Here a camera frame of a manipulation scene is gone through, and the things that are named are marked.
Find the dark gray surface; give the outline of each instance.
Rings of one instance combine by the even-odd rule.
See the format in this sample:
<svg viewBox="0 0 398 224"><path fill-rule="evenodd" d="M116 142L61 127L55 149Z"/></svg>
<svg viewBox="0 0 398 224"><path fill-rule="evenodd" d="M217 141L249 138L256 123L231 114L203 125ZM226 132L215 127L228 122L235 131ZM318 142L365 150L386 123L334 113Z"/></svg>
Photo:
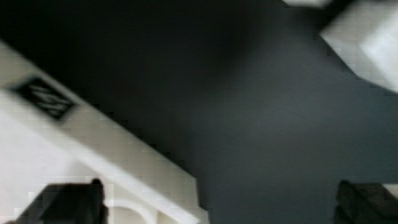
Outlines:
<svg viewBox="0 0 398 224"><path fill-rule="evenodd" d="M317 35L333 11L91 2L0 1L2 38L199 178L212 223L331 223L340 180L398 178L398 97Z"/></svg>

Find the black object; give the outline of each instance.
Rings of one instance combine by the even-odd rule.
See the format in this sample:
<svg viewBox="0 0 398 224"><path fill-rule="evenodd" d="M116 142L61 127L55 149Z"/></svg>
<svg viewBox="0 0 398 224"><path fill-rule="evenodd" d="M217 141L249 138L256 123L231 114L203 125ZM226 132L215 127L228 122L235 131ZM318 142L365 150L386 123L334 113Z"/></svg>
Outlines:
<svg viewBox="0 0 398 224"><path fill-rule="evenodd" d="M334 224L354 224L341 207L338 207L334 211Z"/></svg>
<svg viewBox="0 0 398 224"><path fill-rule="evenodd" d="M77 104L48 82L39 77L32 77L18 87L13 87L13 91L45 114L57 121L64 120Z"/></svg>
<svg viewBox="0 0 398 224"><path fill-rule="evenodd" d="M16 224L107 224L109 209L103 205L103 185L48 185Z"/></svg>
<svg viewBox="0 0 398 224"><path fill-rule="evenodd" d="M398 224L398 200L382 184L343 181L338 201L356 224Z"/></svg>

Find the white box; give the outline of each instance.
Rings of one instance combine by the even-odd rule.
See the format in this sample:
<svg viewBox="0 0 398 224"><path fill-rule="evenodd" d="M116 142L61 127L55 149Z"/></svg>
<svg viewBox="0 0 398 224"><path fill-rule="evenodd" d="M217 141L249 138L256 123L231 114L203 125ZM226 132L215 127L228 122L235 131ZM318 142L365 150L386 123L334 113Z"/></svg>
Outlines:
<svg viewBox="0 0 398 224"><path fill-rule="evenodd" d="M48 184L95 177L146 224L208 223L196 178L0 42L0 223Z"/></svg>
<svg viewBox="0 0 398 224"><path fill-rule="evenodd" d="M398 1L359 1L322 37L357 76L398 92Z"/></svg>
<svg viewBox="0 0 398 224"><path fill-rule="evenodd" d="M324 8L331 0L283 0L290 6Z"/></svg>

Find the logo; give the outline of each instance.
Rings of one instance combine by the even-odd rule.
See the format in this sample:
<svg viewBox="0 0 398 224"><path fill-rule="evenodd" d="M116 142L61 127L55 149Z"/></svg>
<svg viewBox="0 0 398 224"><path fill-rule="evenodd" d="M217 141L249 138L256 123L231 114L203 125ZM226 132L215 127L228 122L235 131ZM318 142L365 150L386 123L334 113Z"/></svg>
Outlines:
<svg viewBox="0 0 398 224"><path fill-rule="evenodd" d="M77 104L41 78L31 78L13 92L55 121L66 119Z"/></svg>

